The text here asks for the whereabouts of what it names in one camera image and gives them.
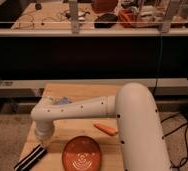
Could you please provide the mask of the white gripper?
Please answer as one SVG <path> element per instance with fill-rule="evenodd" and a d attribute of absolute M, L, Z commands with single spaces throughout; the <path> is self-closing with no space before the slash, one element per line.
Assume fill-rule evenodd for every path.
<path fill-rule="evenodd" d="M 52 132 L 35 131 L 35 136 L 42 147 L 47 147 L 51 143 Z"/>

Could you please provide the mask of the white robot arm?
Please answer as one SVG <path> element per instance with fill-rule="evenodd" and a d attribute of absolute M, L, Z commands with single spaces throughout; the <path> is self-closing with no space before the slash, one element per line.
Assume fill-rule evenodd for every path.
<path fill-rule="evenodd" d="M 158 108 L 143 84 L 48 84 L 31 117 L 41 141 L 51 139 L 56 120 L 114 117 L 124 171 L 172 171 Z"/>

